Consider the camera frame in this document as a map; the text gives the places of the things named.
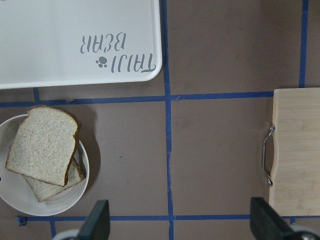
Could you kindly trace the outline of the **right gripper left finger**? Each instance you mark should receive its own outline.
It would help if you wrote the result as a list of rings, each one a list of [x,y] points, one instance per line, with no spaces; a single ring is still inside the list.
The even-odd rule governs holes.
[[[83,226],[77,240],[108,240],[111,231],[110,209],[108,200],[98,200]]]

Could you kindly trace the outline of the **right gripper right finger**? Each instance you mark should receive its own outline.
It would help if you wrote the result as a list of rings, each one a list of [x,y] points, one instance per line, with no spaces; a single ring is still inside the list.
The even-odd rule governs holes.
[[[250,230],[256,240],[318,240],[307,227],[287,224],[262,197],[250,199]]]

